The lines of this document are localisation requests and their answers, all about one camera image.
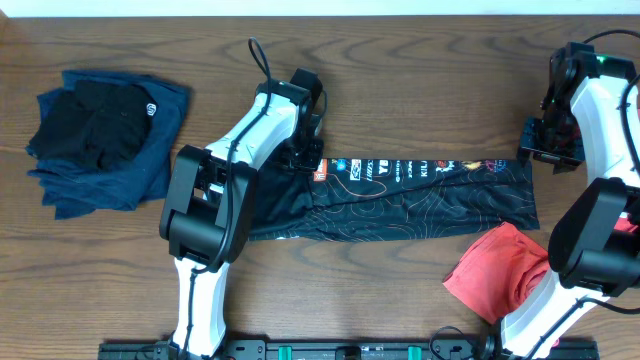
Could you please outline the black orange-patterned jersey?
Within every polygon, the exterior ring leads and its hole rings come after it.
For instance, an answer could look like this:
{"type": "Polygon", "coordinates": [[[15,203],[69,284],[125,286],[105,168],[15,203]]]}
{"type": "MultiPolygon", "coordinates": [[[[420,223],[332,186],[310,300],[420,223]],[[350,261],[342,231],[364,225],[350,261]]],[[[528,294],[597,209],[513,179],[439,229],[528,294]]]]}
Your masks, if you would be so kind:
{"type": "Polygon", "coordinates": [[[264,167],[250,237],[414,240],[503,223],[539,227],[528,163],[329,158],[308,174],[264,167]]]}

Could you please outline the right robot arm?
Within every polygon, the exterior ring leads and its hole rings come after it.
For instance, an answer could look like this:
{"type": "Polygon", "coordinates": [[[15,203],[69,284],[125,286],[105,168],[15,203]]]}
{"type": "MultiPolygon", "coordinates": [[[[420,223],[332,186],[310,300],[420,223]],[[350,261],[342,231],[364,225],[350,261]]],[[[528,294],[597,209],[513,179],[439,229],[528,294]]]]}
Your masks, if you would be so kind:
{"type": "Polygon", "coordinates": [[[632,61],[569,42],[549,59],[541,118],[518,158],[556,172],[587,169],[587,186],[552,231],[549,270],[522,305],[497,321],[480,359],[595,359],[560,337],[594,307],[639,285],[639,74],[632,61]]]}

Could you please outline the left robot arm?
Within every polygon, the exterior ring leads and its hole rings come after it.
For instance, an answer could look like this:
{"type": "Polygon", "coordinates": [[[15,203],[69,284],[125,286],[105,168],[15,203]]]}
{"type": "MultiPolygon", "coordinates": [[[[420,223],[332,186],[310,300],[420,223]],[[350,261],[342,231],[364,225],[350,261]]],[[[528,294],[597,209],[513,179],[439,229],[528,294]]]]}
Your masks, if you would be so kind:
{"type": "Polygon", "coordinates": [[[227,275],[249,238],[259,171],[269,161],[294,172],[316,170],[322,118],[313,109],[325,95],[314,74],[267,80],[225,136],[178,153],[159,226],[180,286],[171,358],[208,359],[218,352],[226,333],[227,275]]]}

